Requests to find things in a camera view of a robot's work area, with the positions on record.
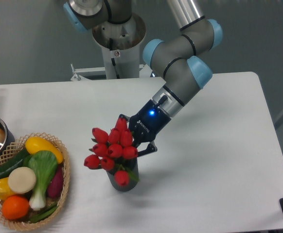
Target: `red tulip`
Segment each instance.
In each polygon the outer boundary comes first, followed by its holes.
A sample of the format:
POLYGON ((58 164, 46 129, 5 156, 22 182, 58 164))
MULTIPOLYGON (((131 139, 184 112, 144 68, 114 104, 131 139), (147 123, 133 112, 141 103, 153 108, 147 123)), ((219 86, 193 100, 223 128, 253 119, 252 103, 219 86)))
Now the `red tulip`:
POLYGON ((122 131, 127 129, 126 120, 123 117, 118 118, 115 128, 122 133, 122 131))
POLYGON ((132 136, 131 131, 129 129, 124 130, 121 133, 120 144, 123 147, 129 147, 132 145, 132 143, 133 143, 133 136, 132 136))
POLYGON ((114 174, 114 180, 117 182, 120 186, 126 186, 128 185, 130 178, 128 176, 128 173, 126 171, 117 171, 116 174, 114 174))
POLYGON ((108 147, 106 144, 96 144, 93 146, 92 150, 97 156, 106 157, 108 147))
POLYGON ((107 132, 101 130, 100 128, 93 128, 92 133, 97 141, 97 143, 105 144, 108 141, 107 132))
POLYGON ((137 149, 133 146, 125 147, 123 149, 123 158, 125 159, 134 159, 137 158, 137 149))
POLYGON ((87 166, 89 169, 97 169, 101 163, 101 160, 96 154, 89 155, 84 160, 84 166, 87 166))
POLYGON ((106 171, 110 171, 114 168, 114 160, 105 157, 102 159, 102 168, 105 169, 106 171))
POLYGON ((110 144, 116 144, 120 141, 120 131, 117 128, 114 128, 111 130, 109 137, 108 137, 108 142, 110 144))
POLYGON ((123 153, 123 148, 119 144, 112 144, 107 150, 107 154, 111 158, 119 158, 121 157, 122 153, 123 153))

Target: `purple eggplant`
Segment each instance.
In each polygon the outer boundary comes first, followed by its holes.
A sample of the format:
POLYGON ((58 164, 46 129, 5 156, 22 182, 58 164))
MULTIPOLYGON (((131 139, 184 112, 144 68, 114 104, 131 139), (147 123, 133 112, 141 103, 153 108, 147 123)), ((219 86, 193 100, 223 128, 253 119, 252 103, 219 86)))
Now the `purple eggplant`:
POLYGON ((58 198, 63 190, 64 176, 62 167, 58 166, 56 173, 48 186, 47 193, 50 198, 58 198))

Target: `white table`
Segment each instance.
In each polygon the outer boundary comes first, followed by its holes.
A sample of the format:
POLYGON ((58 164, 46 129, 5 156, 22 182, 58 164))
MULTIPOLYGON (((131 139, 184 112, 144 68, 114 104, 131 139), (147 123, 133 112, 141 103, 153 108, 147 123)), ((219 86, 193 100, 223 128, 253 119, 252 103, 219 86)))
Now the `white table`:
MULTIPOLYGON (((91 129, 109 130, 164 85, 161 78, 0 85, 0 118, 16 138, 57 136, 71 158, 65 208, 36 232, 184 233, 283 228, 283 155, 256 74, 215 74, 139 158, 120 193, 83 166, 91 129)), ((10 232, 0 225, 1 232, 10 232)))

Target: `blue joint cap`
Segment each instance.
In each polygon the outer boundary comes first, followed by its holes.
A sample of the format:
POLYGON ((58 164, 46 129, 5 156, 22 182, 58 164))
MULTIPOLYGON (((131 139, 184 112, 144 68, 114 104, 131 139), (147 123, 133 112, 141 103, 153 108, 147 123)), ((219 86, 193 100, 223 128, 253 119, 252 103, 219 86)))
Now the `blue joint cap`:
POLYGON ((217 23, 217 21, 214 20, 214 19, 208 19, 208 22, 211 23, 211 25, 213 26, 213 29, 214 29, 214 42, 213 42, 212 48, 215 48, 223 40, 223 29, 217 23))
POLYGON ((64 11, 74 28, 81 33, 87 32, 87 29, 82 25, 82 23, 78 20, 77 16, 73 13, 72 9, 69 7, 68 3, 64 4, 64 11))
POLYGON ((199 85, 200 89, 203 89, 205 84, 212 78, 213 73, 211 69, 198 57, 192 56, 187 60, 189 68, 195 81, 199 85))
POLYGON ((143 52, 142 52, 142 58, 143 60, 146 62, 147 65, 149 65, 149 67, 151 68, 151 58, 152 55, 154 54, 157 46, 164 42, 163 40, 160 39, 154 39, 152 41, 150 41, 144 48, 143 52))

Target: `gripper text logo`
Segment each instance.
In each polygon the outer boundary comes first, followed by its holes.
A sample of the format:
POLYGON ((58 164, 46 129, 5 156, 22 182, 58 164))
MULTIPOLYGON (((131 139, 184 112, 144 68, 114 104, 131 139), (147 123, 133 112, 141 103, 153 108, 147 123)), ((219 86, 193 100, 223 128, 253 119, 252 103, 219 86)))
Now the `gripper text logo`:
POLYGON ((141 120, 137 121, 137 124, 140 124, 147 131, 147 133, 149 133, 149 129, 141 122, 141 120))

